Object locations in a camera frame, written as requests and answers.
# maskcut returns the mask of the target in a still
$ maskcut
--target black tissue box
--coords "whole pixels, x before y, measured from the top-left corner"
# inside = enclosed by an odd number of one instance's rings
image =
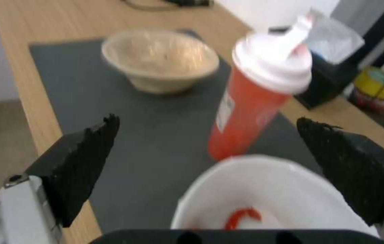
[[[313,54],[312,80],[309,88],[295,98],[307,109],[312,109],[338,96],[359,73],[358,66],[345,61],[338,65],[326,62]]]

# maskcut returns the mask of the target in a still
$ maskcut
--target gray mat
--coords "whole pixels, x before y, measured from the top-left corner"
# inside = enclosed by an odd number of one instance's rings
[[[169,228],[178,199],[214,165],[207,140],[230,67],[177,96],[136,91],[101,60],[101,40],[32,45],[31,54],[64,133],[98,123],[108,113],[121,127],[90,202],[104,233]],[[282,115],[249,153],[292,159],[319,172],[296,129]]]

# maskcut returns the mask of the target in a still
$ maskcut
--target white bowl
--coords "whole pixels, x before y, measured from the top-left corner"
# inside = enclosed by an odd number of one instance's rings
[[[136,89],[154,94],[185,91],[219,67],[213,49],[194,37],[171,31],[114,34],[102,44],[102,55]]]
[[[219,162],[178,203],[173,229],[223,229],[239,208],[254,207],[262,221],[239,228],[347,229],[378,236],[327,180],[286,159],[239,156]]]

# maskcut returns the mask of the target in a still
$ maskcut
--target white lid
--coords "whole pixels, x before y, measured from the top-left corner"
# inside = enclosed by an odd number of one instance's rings
[[[233,50],[237,68],[258,85],[285,94],[305,91],[311,81],[312,57],[306,46],[311,21],[299,17],[285,35],[251,34]]]

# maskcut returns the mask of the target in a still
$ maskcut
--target white label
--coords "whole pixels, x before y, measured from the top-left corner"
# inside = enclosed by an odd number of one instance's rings
[[[218,115],[216,116],[216,125],[220,132],[222,132],[225,126],[227,125],[227,122],[231,117],[231,113],[233,112],[234,107],[234,100],[231,98],[228,91],[225,91],[222,101],[220,102]]]

